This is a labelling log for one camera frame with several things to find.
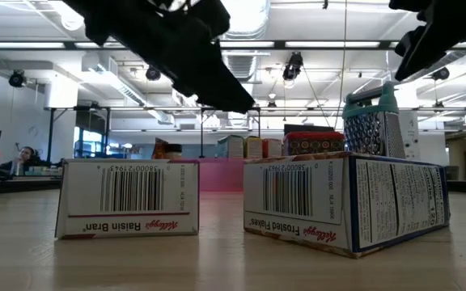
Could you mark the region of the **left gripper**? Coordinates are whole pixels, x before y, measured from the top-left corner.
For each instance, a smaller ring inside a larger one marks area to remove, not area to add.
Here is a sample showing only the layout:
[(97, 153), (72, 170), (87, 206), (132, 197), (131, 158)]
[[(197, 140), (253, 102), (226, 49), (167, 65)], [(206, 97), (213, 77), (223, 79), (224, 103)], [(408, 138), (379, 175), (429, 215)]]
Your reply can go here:
[(186, 97), (224, 112), (247, 112), (254, 99), (222, 60), (220, 42), (230, 14), (220, 1), (185, 1), (170, 10), (170, 1), (111, 1), (115, 15), (109, 35), (170, 77)]

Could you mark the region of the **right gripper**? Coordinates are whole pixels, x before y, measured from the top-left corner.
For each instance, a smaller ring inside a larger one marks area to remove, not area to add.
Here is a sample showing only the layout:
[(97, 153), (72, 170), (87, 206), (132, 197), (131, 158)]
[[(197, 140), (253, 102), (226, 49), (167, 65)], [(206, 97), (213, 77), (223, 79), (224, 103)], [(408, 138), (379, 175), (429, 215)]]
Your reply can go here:
[(390, 0), (389, 7), (417, 13), (425, 24), (407, 32), (394, 52), (402, 57), (395, 80), (403, 81), (444, 57), (448, 44), (466, 41), (466, 0)]

